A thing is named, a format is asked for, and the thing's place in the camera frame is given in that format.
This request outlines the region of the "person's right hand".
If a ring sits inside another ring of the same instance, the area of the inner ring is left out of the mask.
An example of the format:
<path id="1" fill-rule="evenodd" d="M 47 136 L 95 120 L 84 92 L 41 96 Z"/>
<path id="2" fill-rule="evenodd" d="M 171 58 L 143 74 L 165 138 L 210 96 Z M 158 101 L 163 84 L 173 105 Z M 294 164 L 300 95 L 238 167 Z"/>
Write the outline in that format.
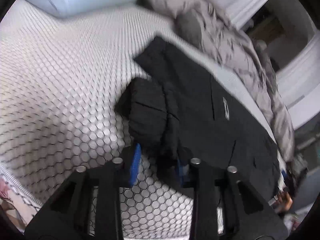
<path id="1" fill-rule="evenodd" d="M 284 213 L 289 211 L 293 204 L 293 200 L 288 192 L 281 191 L 278 195 L 276 213 Z"/>

